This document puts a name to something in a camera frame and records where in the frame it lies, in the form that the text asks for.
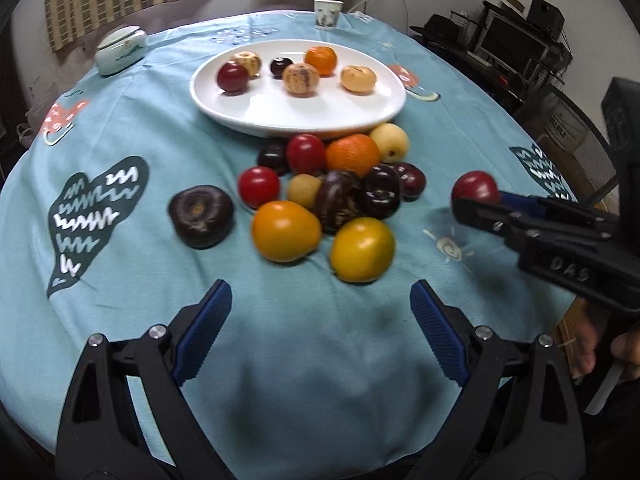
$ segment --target plate rim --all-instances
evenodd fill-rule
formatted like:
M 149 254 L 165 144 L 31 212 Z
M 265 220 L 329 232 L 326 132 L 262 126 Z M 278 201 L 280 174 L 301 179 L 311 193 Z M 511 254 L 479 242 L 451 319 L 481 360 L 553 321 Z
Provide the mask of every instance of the plate rim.
M 385 123 L 389 120 L 391 120 L 393 117 L 395 117 L 396 115 L 398 115 L 402 109 L 404 108 L 404 105 L 406 104 L 406 89 L 404 87 L 404 84 L 402 83 L 402 81 L 400 81 L 400 78 L 384 63 L 382 63 L 380 60 L 377 60 L 376 58 L 374 58 L 373 56 L 370 56 L 369 54 L 366 54 L 365 52 L 362 52 L 360 50 L 356 50 L 355 48 L 351 48 L 349 46 L 345 46 L 345 45 L 341 45 L 339 43 L 329 43 L 328 41 L 316 41 L 316 40 L 306 40 L 303 38 L 285 38 L 285 39 L 280 39 L 280 40 L 265 40 L 265 41 L 257 41 L 256 43 L 249 43 L 249 45 L 251 44 L 259 44 L 259 43 L 279 43 L 282 41 L 302 41 L 304 43 L 312 43 L 313 45 L 319 45 L 319 46 L 339 46 L 340 48 L 345 48 L 347 50 L 351 50 L 352 52 L 357 52 L 358 54 L 362 54 L 363 56 L 367 56 L 370 57 L 371 59 L 373 59 L 375 62 L 380 63 L 380 65 L 382 65 L 389 73 L 391 73 L 394 77 L 394 79 L 398 82 L 399 87 L 402 89 L 402 99 L 401 99 L 401 104 L 398 108 L 398 110 L 385 114 L 384 116 L 378 118 L 375 121 L 371 121 L 368 123 L 363 123 L 363 124 L 356 124 L 356 125 L 352 125 L 352 126 L 345 126 L 344 128 L 329 128 L 329 129 L 322 129 L 322 128 L 318 128 L 317 126 L 269 126 L 269 125 L 264 125 L 264 124 L 256 124 L 256 123 L 250 123 L 247 121 L 242 121 L 242 120 L 238 120 L 235 117 L 232 116 L 228 116 L 226 114 L 222 114 L 216 111 L 213 111 L 211 108 L 207 107 L 196 95 L 195 92 L 195 81 L 198 77 L 198 75 L 200 74 L 200 72 L 202 72 L 202 70 L 204 70 L 204 68 L 211 63 L 213 60 L 225 55 L 228 52 L 231 52 L 233 50 L 237 50 L 238 48 L 240 48 L 240 45 L 236 45 L 233 46 L 231 48 L 228 48 L 226 50 L 223 50 L 222 52 L 216 54 L 215 56 L 210 57 L 209 59 L 207 59 L 206 61 L 204 61 L 199 67 L 198 69 L 193 73 L 193 75 L 191 76 L 191 81 L 189 82 L 189 91 L 191 94 L 191 99 L 196 103 L 196 106 L 200 109 L 201 112 L 203 112 L 205 115 L 208 115 L 209 117 L 211 117 L 214 120 L 217 120 L 217 118 L 220 118 L 221 120 L 229 123 L 229 124 L 234 124 L 237 126 L 242 126 L 242 127 L 249 127 L 251 129 L 255 129 L 255 130 L 262 130 L 262 131 L 268 131 L 268 132 L 283 132 L 283 133 L 291 133 L 291 132 L 301 132 L 301 133 L 313 133 L 313 132 L 325 132 L 325 131 L 332 131 L 332 132 L 340 132 L 340 131 L 350 131 L 350 130 L 357 130 L 357 129 L 366 129 L 368 127 L 375 127 L 376 124 L 381 124 L 381 123 Z

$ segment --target monitor screen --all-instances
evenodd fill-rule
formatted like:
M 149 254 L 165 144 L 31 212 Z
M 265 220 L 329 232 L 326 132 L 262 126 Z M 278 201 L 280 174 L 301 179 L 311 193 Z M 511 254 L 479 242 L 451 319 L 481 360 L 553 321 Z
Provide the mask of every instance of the monitor screen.
M 494 16 L 480 48 L 516 72 L 523 73 L 529 57 L 540 60 L 546 47 L 518 27 Z

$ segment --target round table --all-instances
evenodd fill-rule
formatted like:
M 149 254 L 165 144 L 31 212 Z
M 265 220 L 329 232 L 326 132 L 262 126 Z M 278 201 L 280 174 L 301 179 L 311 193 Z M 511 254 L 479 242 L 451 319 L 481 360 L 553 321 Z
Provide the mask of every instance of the round table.
M 408 95 L 394 121 L 428 187 L 388 220 L 396 257 L 371 285 L 332 275 L 330 237 L 295 266 L 257 254 L 236 178 L 265 141 L 219 126 L 191 101 L 191 75 L 208 57 L 277 38 L 356 48 L 413 72 L 417 92 L 442 96 Z M 318 31 L 311 13 L 276 12 L 168 30 L 149 45 L 131 68 L 109 78 L 93 68 L 61 96 L 51 117 L 66 134 L 53 146 L 38 136 L 0 194 L 0 399 L 47 449 L 90 334 L 139 337 L 219 278 L 233 308 L 182 391 L 240 480 L 345 477 L 430 442 L 459 389 L 411 314 L 416 280 L 505 338 L 531 340 L 570 304 L 571 294 L 519 272 L 500 238 L 452 218 L 452 184 L 469 170 L 520 194 L 546 196 L 562 183 L 540 177 L 548 161 L 513 119 L 414 40 L 362 14 Z M 166 212 L 199 184 L 236 204 L 232 233 L 205 251 L 181 243 Z M 169 461 L 141 385 L 130 386 L 149 447 Z

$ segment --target metal bolt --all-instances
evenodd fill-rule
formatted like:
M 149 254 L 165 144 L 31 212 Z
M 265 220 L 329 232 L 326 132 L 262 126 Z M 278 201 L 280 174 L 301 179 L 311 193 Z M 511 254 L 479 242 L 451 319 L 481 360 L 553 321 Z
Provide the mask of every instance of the metal bolt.
M 89 346 L 93 346 L 95 348 L 98 345 L 101 345 L 103 341 L 104 336 L 102 334 L 92 334 L 89 336 L 89 340 L 87 342 L 89 343 Z
M 153 325 L 149 329 L 149 335 L 153 339 L 160 339 L 164 334 L 166 334 L 166 327 L 164 325 Z
M 538 338 L 538 342 L 545 348 L 549 348 L 550 346 L 554 345 L 554 340 L 547 334 L 542 334 Z
M 494 331 L 487 326 L 481 325 L 476 328 L 476 335 L 483 341 L 486 341 L 487 339 L 492 338 Z

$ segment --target black speaker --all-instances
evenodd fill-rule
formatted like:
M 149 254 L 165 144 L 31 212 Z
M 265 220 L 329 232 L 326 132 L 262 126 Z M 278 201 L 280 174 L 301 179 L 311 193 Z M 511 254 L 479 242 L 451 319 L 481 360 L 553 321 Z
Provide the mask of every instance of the black speaker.
M 564 27 L 564 16 L 560 9 L 545 0 L 533 0 L 527 21 L 542 30 L 548 38 L 557 41 Z

